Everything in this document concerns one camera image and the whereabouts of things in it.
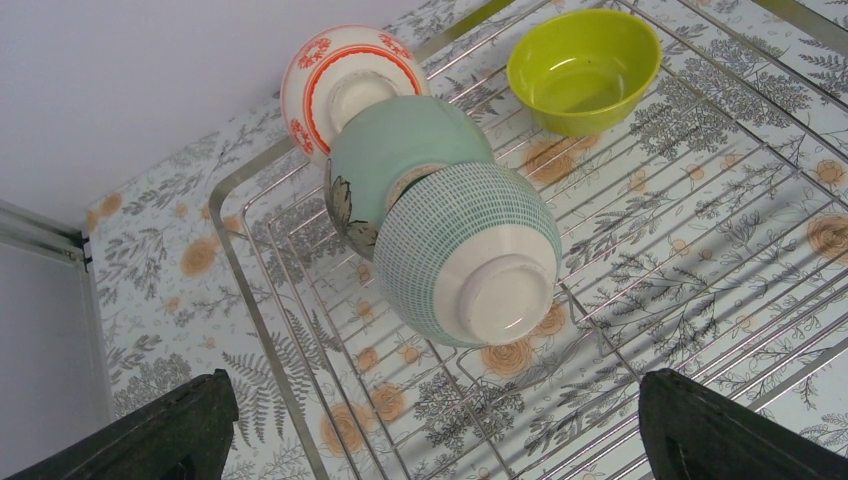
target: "green bowl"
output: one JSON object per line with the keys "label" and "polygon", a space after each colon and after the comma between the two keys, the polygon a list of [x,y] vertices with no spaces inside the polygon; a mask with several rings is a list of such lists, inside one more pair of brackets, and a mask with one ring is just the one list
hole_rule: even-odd
{"label": "green bowl", "polygon": [[662,45],[634,15],[588,9],[552,18],[518,42],[513,92],[545,130],[585,136],[622,122],[656,77]]}

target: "wire rack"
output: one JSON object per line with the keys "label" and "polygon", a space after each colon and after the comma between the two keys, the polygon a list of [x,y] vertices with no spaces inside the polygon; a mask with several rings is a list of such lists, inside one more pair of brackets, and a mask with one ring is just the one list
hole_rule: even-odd
{"label": "wire rack", "polygon": [[[321,175],[288,139],[218,185],[213,221],[317,478],[568,479],[599,462],[605,478],[649,477],[643,372],[676,368],[768,414],[848,347],[848,313],[828,308],[848,293],[845,245],[817,240],[848,229],[828,176],[848,164],[848,143],[827,120],[848,124],[848,106],[697,5],[637,3],[602,6],[652,24],[666,59],[634,116],[600,137],[540,131],[506,85],[509,46],[557,2],[490,2],[418,50],[434,55],[431,83],[450,87],[443,96],[537,185],[561,228],[553,326],[515,361],[406,329],[329,226]],[[491,61],[469,74],[480,57]],[[823,119],[798,115],[774,79],[819,102]],[[228,195],[275,164],[285,168],[272,182],[234,200],[253,227],[227,231]]]}

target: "floral wallpaper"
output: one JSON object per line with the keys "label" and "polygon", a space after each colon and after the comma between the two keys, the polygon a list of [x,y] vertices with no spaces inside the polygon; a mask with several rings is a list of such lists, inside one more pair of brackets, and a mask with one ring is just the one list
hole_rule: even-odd
{"label": "floral wallpaper", "polygon": [[[388,30],[418,45],[482,3],[431,0]],[[285,135],[269,98],[88,212],[116,413],[224,368],[240,410],[227,479],[312,478],[293,413],[306,417],[333,479],[354,478],[352,467],[363,478],[536,478],[553,468],[619,478],[644,452],[636,380],[673,366],[763,402],[762,415],[845,455],[845,356],[817,360],[844,348],[848,318],[838,305],[848,301],[846,60],[752,2],[641,1],[663,26],[665,58],[636,111],[583,139],[540,131],[502,67],[529,28],[596,3],[553,0],[525,15],[534,2],[516,1],[425,62],[434,95],[484,128],[498,161],[531,180],[561,228],[570,293],[530,335],[457,350],[405,327],[371,265],[334,235],[315,190],[323,172],[300,168],[293,152],[236,188],[221,213],[297,398],[286,405],[207,206],[226,175]],[[842,2],[814,8],[846,26]],[[782,383],[796,372],[808,375]],[[634,465],[628,478],[649,473]]]}

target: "black object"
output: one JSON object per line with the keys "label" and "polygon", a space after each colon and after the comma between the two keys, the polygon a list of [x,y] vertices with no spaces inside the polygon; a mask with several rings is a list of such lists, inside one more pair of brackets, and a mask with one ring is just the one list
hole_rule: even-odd
{"label": "black object", "polygon": [[218,479],[236,420],[230,378],[215,370],[8,480]]}
{"label": "black object", "polygon": [[639,428],[658,480],[845,479],[848,459],[671,369],[645,374]]}

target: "ceramic bowl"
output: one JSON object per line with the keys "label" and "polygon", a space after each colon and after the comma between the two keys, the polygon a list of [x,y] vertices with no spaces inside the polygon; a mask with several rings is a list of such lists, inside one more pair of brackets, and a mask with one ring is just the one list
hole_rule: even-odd
{"label": "ceramic bowl", "polygon": [[659,37],[639,17],[588,9],[527,33],[510,55],[507,78],[542,128],[585,136],[627,118],[661,62]]}
{"label": "ceramic bowl", "polygon": [[325,30],[295,54],[280,103],[294,142],[323,167],[333,138],[365,108],[401,95],[427,95],[427,76],[394,35],[361,25]]}
{"label": "ceramic bowl", "polygon": [[454,347],[514,342],[544,318],[559,274],[556,223],[522,176],[454,165],[413,185],[374,252],[380,289],[401,320]]}
{"label": "ceramic bowl", "polygon": [[483,131],[453,105],[430,96],[384,100],[333,141],[327,211],[353,250],[371,260],[386,213],[410,185],[448,165],[494,161]]}

